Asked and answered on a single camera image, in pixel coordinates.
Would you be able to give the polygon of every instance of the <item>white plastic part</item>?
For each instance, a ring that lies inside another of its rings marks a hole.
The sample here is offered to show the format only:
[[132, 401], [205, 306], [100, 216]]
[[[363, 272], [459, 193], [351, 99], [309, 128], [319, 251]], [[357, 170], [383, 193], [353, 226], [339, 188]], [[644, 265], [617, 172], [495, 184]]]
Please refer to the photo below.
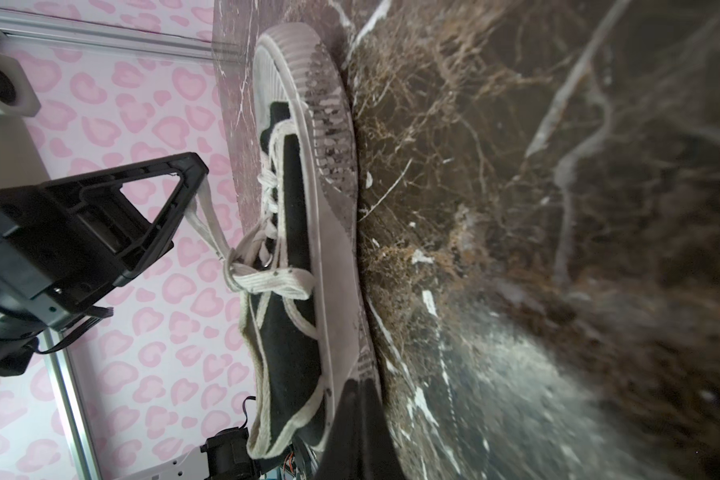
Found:
[[35, 116], [40, 110], [38, 97], [15, 59], [0, 54], [0, 70], [16, 88], [13, 105], [0, 101], [0, 188], [48, 181], [48, 172], [23, 119]]
[[173, 460], [117, 480], [205, 480], [209, 474], [208, 455], [195, 447]]
[[0, 54], [0, 71], [8, 76], [16, 89], [15, 102], [9, 105], [0, 100], [0, 115], [34, 117], [40, 110], [40, 101], [19, 62]]

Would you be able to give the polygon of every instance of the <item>sneaker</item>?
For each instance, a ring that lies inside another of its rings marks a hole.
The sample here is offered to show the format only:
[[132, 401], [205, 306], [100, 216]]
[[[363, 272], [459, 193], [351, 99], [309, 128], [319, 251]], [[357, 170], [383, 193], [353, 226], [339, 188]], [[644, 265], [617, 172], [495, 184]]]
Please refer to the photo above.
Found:
[[256, 371], [252, 458], [278, 456], [297, 435], [321, 451], [347, 380], [380, 392], [355, 258], [357, 159], [338, 70], [306, 24], [264, 32], [253, 58], [261, 147], [261, 216], [228, 253], [210, 188], [208, 226], [187, 219], [225, 261], [240, 292], [240, 332]]

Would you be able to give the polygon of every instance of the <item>white sole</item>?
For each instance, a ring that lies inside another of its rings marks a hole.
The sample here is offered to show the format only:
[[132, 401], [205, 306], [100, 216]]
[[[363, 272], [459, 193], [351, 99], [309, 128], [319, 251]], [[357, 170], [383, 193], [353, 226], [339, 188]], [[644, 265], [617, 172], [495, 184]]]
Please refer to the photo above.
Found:
[[352, 116], [338, 70], [306, 24], [280, 24], [259, 37], [253, 82], [262, 89], [255, 102], [256, 117], [262, 119], [257, 134], [269, 124], [273, 101], [288, 103], [298, 130], [327, 432], [348, 379], [373, 379], [381, 393], [355, 257]]

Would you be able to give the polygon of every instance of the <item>pink backdrop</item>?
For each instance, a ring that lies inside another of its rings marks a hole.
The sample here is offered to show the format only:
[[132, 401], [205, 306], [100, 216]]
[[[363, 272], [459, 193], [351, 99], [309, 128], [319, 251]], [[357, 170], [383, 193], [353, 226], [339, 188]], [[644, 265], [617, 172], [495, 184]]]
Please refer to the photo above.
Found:
[[[27, 123], [52, 178], [195, 151], [209, 165], [222, 228], [232, 244], [242, 237], [210, 64], [23, 41], [8, 53], [43, 105]], [[152, 219], [172, 187], [157, 178], [124, 193]], [[70, 348], [105, 478], [164, 462], [241, 422], [242, 399], [255, 391], [237, 331], [240, 302], [219, 261], [186, 223], [174, 245], [100, 302], [115, 317]], [[36, 356], [24, 376], [0, 379], [0, 480], [74, 474]]]
[[213, 0], [0, 0], [0, 8], [211, 41]]

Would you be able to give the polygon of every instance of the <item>metal rail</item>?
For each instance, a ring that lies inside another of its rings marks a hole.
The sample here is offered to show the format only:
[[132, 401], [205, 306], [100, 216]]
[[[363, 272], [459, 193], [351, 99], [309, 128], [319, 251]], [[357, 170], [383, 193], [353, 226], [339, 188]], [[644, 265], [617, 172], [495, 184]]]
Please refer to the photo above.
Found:
[[211, 44], [196, 38], [141, 32], [1, 8], [0, 35], [7, 39], [28, 38], [60, 44], [117, 48], [140, 54], [212, 60]]
[[[62, 338], [58, 332], [48, 329], [40, 335], [41, 348], [47, 350]], [[67, 445], [77, 469], [77, 477], [80, 480], [100, 480], [96, 451], [77, 387], [71, 355], [66, 350], [49, 353], [45, 356], [45, 365], [54, 389], [64, 436], [67, 437]]]

